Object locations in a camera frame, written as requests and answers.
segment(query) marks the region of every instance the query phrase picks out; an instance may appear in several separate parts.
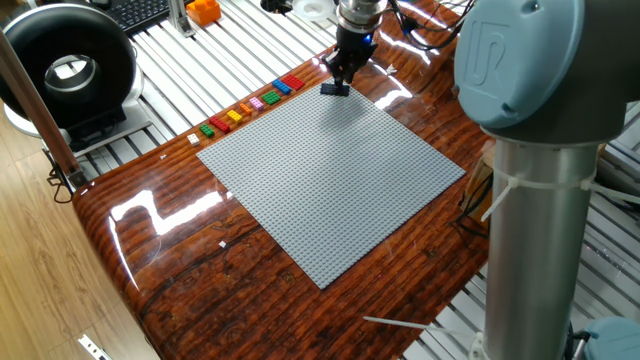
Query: metal cylinder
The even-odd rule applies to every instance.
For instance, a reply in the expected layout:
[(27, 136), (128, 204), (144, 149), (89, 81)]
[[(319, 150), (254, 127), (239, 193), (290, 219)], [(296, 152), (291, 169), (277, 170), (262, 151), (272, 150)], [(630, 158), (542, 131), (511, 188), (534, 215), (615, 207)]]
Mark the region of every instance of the metal cylinder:
[[(596, 155), (597, 145), (498, 140), (494, 167), (531, 182), (570, 184), (593, 174)], [(494, 199), (506, 186), (494, 175)], [(580, 188), (516, 187), (492, 214), (484, 344), (491, 360), (561, 358), (589, 198)]]
[(340, 0), (338, 24), (355, 33), (374, 31), (382, 22), (387, 0)]

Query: lego baseplate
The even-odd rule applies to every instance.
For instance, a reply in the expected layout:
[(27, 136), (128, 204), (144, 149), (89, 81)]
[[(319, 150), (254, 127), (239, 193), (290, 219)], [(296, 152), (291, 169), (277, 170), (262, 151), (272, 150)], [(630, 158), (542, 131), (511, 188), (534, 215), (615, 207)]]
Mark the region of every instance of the lego baseplate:
[(320, 288), (464, 174), (355, 89), (320, 86), (198, 157)]

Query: yellow lego brick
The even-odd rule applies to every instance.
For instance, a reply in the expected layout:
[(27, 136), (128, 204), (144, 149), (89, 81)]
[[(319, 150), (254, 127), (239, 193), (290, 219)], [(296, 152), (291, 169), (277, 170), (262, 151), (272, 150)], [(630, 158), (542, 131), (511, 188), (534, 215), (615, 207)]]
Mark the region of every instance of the yellow lego brick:
[(229, 115), (229, 117), (232, 118), (236, 123), (239, 123), (242, 120), (242, 116), (234, 110), (229, 111), (227, 115)]
[(251, 115), (251, 109), (249, 109), (249, 107), (245, 104), (240, 104), (240, 109), (242, 109), (242, 111), (244, 112), (245, 115), (249, 116)]

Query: wooden floor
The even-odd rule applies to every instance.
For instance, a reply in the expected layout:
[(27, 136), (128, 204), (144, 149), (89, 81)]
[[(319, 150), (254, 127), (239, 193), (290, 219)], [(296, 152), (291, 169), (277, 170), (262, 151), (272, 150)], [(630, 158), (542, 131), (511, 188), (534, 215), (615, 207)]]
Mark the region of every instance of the wooden floor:
[(0, 359), (90, 360), (82, 334), (113, 360), (158, 359), (71, 204), (53, 201), (50, 168), (40, 142), (0, 111)]

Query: orange object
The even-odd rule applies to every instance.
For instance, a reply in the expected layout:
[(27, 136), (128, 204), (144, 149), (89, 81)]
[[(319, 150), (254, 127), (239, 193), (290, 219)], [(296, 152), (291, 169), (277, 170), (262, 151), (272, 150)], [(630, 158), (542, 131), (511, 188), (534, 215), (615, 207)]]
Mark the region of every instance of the orange object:
[(244, 113), (246, 115), (251, 115), (251, 109), (249, 109), (249, 107), (247, 107), (247, 105), (240, 104), (240, 109), (242, 109), (242, 111), (244, 111)]
[(220, 4), (216, 0), (196, 0), (187, 5), (187, 14), (200, 26), (220, 19)]

